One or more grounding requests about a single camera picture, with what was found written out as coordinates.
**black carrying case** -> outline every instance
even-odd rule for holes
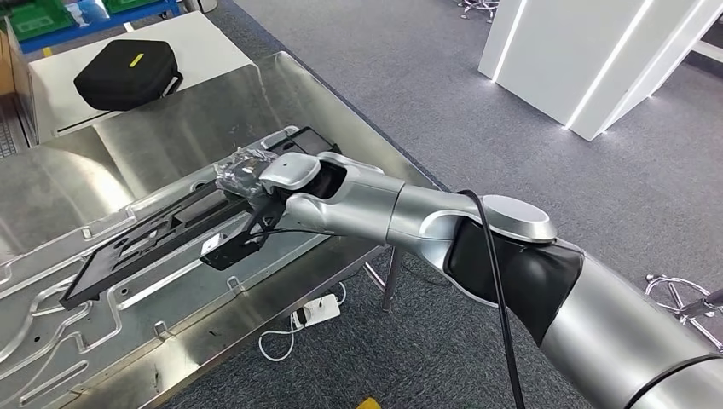
[[[113,40],[73,83],[91,107],[128,111],[173,93],[182,80],[176,56],[168,43]]]

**round silver cap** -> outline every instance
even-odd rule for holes
[[[482,205],[489,228],[503,236],[529,243],[549,243],[558,235],[547,213],[522,200],[490,194],[482,197]]]

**green crate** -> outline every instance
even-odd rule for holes
[[[120,13],[121,11],[156,3],[159,0],[103,0],[109,14]]]
[[[36,0],[13,7],[10,24],[19,41],[72,26],[75,20],[58,0]]]

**white cable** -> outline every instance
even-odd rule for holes
[[[261,355],[263,355],[264,358],[266,358],[267,360],[271,360],[273,362],[281,362],[281,361],[285,360],[286,358],[288,358],[288,356],[292,353],[293,338],[294,338],[293,334],[303,330],[303,327],[300,327],[300,328],[297,328],[294,330],[292,317],[289,317],[289,326],[291,327],[291,331],[266,331],[258,337],[258,350],[261,351]],[[282,356],[280,358],[272,358],[269,356],[269,354],[266,354],[266,351],[263,350],[263,345],[261,345],[261,338],[263,338],[264,335],[268,335],[268,334],[279,334],[279,335],[291,335],[292,336],[292,343],[291,343],[291,345],[289,345],[289,350],[284,354],[284,356]]]
[[[346,287],[344,286],[344,283],[342,283],[342,282],[339,282],[339,285],[341,286],[342,295],[341,295],[341,300],[338,302],[338,305],[341,305],[344,303],[344,301],[346,301]],[[302,326],[300,328],[294,329],[293,328],[293,318],[289,317],[289,328],[291,329],[290,331],[269,330],[269,331],[262,333],[260,336],[258,336],[258,350],[261,351],[261,355],[263,355],[264,358],[266,358],[267,360],[270,360],[272,362],[281,362],[281,361],[285,360],[286,358],[288,358],[288,356],[290,354],[292,354],[293,342],[294,342],[293,334],[303,330],[304,327]],[[263,345],[261,344],[261,338],[263,338],[264,335],[268,335],[268,334],[279,334],[279,335],[291,335],[292,336],[291,343],[289,344],[289,350],[287,350],[287,352],[280,358],[273,358],[273,357],[269,356],[269,354],[266,354],[266,351],[263,350]]]
[[[342,293],[341,293],[341,300],[339,300],[338,304],[341,305],[344,303],[344,301],[346,301],[346,287],[344,287],[344,283],[342,283],[341,281],[339,281],[339,285],[341,285]]]

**plastic bag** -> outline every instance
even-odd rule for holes
[[[240,195],[253,205],[264,196],[258,177],[276,158],[278,155],[270,151],[238,148],[235,153],[213,165],[216,186]]]

